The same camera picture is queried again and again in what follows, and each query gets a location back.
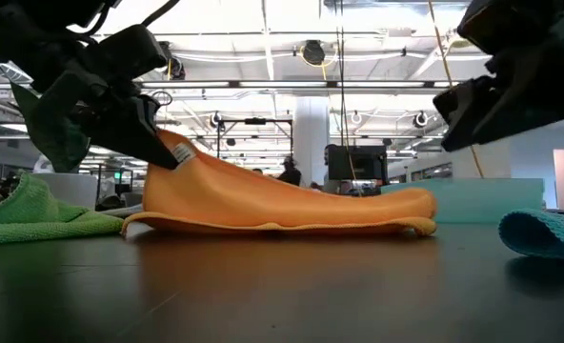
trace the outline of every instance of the cloth tag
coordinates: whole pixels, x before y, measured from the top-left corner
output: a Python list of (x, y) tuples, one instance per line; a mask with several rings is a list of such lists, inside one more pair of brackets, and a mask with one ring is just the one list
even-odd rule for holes
[(193, 149), (185, 143), (177, 145), (171, 153), (176, 158), (176, 161), (178, 161), (178, 166), (176, 167), (177, 170), (196, 156), (195, 151), (193, 151)]

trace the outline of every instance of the orange cloth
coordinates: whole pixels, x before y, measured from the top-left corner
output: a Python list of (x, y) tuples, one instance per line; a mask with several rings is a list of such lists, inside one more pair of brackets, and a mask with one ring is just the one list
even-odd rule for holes
[(126, 219), (156, 229), (196, 233), (392, 233), (436, 230), (433, 195), (423, 189), (347, 197), (301, 189), (199, 151), (184, 136), (160, 131), (180, 165), (149, 165), (144, 212)]

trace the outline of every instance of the computer screen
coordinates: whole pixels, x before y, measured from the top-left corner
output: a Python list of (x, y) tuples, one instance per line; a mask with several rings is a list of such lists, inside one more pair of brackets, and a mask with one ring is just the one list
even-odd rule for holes
[(386, 147), (383, 146), (329, 146), (330, 180), (381, 180), (387, 178)]

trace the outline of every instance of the table surface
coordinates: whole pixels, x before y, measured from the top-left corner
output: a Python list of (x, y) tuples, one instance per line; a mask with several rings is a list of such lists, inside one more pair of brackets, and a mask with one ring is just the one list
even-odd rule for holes
[(511, 252), (494, 226), (8, 244), (0, 341), (564, 342), (564, 263)]

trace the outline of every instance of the light teal box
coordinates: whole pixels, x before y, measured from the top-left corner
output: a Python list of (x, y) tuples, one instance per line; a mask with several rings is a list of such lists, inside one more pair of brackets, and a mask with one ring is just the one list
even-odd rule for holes
[(520, 209), (542, 209), (542, 179), (431, 179), (382, 187), (382, 194), (418, 187), (434, 194), (437, 223), (498, 223)]

